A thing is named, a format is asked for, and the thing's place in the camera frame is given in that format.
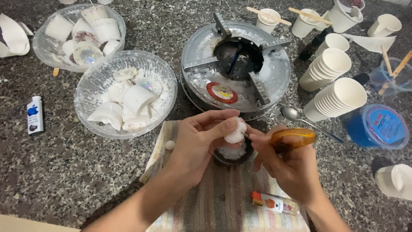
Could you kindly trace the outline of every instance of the clear glass bowl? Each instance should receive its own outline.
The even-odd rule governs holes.
[[[151,103],[156,113],[139,131],[117,131],[111,125],[98,125],[87,121],[91,113],[102,104],[102,95],[114,81],[113,73],[120,69],[135,67],[145,70],[145,77],[162,83],[163,92]],[[75,94],[75,110],[80,121],[93,133],[109,139],[130,139],[143,135],[158,126],[173,108],[177,96],[177,80],[173,70],[160,57],[144,51],[122,51],[93,64],[80,79]]]
[[[46,20],[43,26],[40,27],[39,30],[37,30],[36,34],[33,37],[33,50],[36,56],[43,63],[54,68],[66,69],[78,73],[83,73],[90,67],[90,64],[77,65],[72,63],[66,56],[66,54],[64,54],[61,48],[63,43],[45,35],[45,31],[47,25],[57,14],[61,14],[64,18],[69,19],[73,22],[77,22],[79,18],[82,18],[80,11],[92,6],[92,4],[78,4],[61,9],[56,13],[52,14]],[[106,9],[109,17],[117,21],[117,25],[119,26],[120,30],[120,35],[122,36],[122,38],[120,39],[120,43],[116,46],[112,53],[116,51],[123,51],[124,38],[126,37],[126,24],[124,24],[123,18],[117,12],[115,12],[115,10],[104,5],[103,7]]]

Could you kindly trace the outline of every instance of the portable gas stove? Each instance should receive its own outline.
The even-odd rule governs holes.
[[[195,32],[182,52],[180,82],[202,111],[237,109],[253,120],[273,109],[288,88],[290,63],[283,49],[290,38],[275,39],[242,22],[224,21]]]

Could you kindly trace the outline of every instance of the granite countertop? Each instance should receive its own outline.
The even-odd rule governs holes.
[[[283,18],[294,22],[297,15],[287,10],[310,8],[324,13],[332,1],[229,1],[229,0],[114,0],[109,7],[123,16],[126,26],[125,50],[152,52],[179,73],[180,55],[191,34],[213,23],[212,13],[219,11],[224,19],[256,23],[256,15],[245,7],[272,8]],[[64,8],[57,0],[2,1],[2,13],[24,22],[36,31],[47,17]],[[412,49],[411,8],[381,0],[370,0],[363,10],[364,22],[347,33],[366,35],[377,16],[389,13],[403,23],[389,56],[403,58]],[[289,89],[279,106],[250,124],[261,130],[278,123],[305,126],[286,121],[279,112],[282,106],[302,107],[315,95],[298,86],[298,78],[311,61],[297,60],[316,34],[312,31],[299,39],[291,27],[280,24],[273,35],[292,38],[286,48],[292,64]],[[353,66],[345,74],[369,73],[382,60],[381,55],[351,43],[347,51]],[[138,138],[109,140],[86,129],[76,116],[73,100],[81,73],[61,70],[52,76],[53,68],[40,62],[33,50],[22,57],[0,59],[0,213],[31,220],[80,228],[101,216],[138,189],[137,178],[147,163],[160,126]],[[27,135],[26,104],[35,95],[43,97],[46,132]],[[368,103],[383,103],[400,112],[412,125],[412,95],[392,97],[368,94]],[[167,120],[183,119],[200,113],[179,85],[176,104]],[[315,123],[346,140],[342,127],[345,116]],[[321,183],[343,219],[354,231],[412,230],[412,203],[385,196],[377,188],[373,173],[378,167],[404,163],[412,166],[412,143],[402,150],[362,149],[352,142],[334,143],[319,134],[316,143]]]

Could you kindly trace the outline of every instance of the dropper bottle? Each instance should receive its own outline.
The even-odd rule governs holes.
[[[299,59],[309,60],[309,58],[316,52],[319,46],[325,41],[325,37],[333,32],[331,26],[325,28],[320,34],[313,38],[312,42],[306,45],[305,49],[299,54]]]

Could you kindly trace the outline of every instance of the cloth towel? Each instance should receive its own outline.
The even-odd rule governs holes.
[[[167,141],[176,141],[180,121],[165,121],[140,182],[168,161]],[[225,166],[211,159],[202,180],[173,207],[164,212],[147,232],[309,232],[306,213],[291,216],[251,204],[251,192],[289,198],[262,168],[252,172],[253,157],[244,164]]]

